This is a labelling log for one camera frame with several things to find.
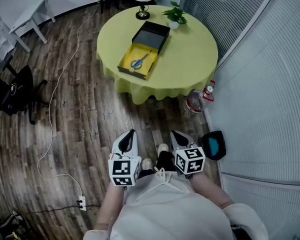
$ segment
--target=lamp base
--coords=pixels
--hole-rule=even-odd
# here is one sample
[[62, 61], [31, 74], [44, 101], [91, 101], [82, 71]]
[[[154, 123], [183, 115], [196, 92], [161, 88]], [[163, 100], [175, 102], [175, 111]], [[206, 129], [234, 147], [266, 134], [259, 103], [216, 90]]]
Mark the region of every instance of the lamp base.
[[138, 11], [138, 12], [135, 14], [135, 17], [136, 17], [138, 20], [147, 20], [147, 19], [150, 18], [150, 13], [147, 12], [147, 11], [141, 10], [141, 11]]

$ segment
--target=white table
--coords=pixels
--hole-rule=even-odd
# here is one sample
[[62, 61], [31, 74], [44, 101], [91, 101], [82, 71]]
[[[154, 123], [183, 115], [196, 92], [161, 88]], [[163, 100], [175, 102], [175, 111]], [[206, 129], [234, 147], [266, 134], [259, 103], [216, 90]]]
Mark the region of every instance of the white table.
[[38, 24], [36, 20], [34, 19], [34, 14], [39, 10], [41, 6], [45, 6], [46, 9], [46, 15], [51, 18], [52, 22], [56, 22], [53, 12], [48, 4], [48, 0], [40, 0], [39, 2], [31, 5], [28, 9], [26, 9], [21, 16], [16, 20], [14, 23], [14, 26], [10, 30], [10, 34], [15, 37], [15, 39], [19, 42], [19, 44], [28, 52], [30, 53], [30, 48], [21, 40], [21, 38], [16, 34], [16, 30], [20, 27], [23, 27], [27, 23], [30, 24], [30, 26], [34, 29], [34, 31], [37, 33], [37, 35], [40, 37], [43, 43], [47, 43], [47, 39], [44, 37], [44, 35], [40, 32], [40, 29], [38, 27]]

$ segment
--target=black box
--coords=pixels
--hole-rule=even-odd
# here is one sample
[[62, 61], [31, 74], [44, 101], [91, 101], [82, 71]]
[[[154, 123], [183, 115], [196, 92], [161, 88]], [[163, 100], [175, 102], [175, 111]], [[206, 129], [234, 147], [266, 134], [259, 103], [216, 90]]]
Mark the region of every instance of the black box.
[[[170, 32], [170, 27], [146, 21], [132, 38], [132, 44], [121, 59], [118, 70], [146, 80], [159, 56]], [[144, 55], [142, 67], [134, 69], [131, 62], [140, 60]]]
[[160, 53], [170, 32], [170, 27], [146, 21], [132, 38], [133, 43], [138, 43], [158, 50]]

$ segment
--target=shoe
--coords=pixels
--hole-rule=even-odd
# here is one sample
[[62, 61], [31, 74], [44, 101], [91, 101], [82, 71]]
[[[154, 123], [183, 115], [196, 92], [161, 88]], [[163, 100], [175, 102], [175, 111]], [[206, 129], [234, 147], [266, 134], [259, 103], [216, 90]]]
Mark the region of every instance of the shoe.
[[142, 170], [154, 170], [154, 165], [150, 158], [143, 159], [141, 162]]
[[159, 147], [158, 147], [158, 157], [159, 157], [161, 151], [167, 151], [167, 152], [169, 152], [169, 147], [168, 147], [168, 145], [165, 144], [165, 143], [161, 143], [161, 144], [159, 145]]

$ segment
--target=marker cube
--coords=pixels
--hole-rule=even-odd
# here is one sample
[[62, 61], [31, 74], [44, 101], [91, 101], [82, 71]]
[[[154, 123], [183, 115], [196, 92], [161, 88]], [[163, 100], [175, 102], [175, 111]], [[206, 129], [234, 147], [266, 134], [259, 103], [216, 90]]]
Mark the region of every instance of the marker cube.
[[175, 166], [185, 175], [202, 172], [206, 156], [202, 147], [175, 151]]
[[108, 160], [109, 175], [112, 183], [116, 186], [134, 186], [141, 170], [141, 157], [130, 158], [122, 156], [121, 159], [113, 158]]

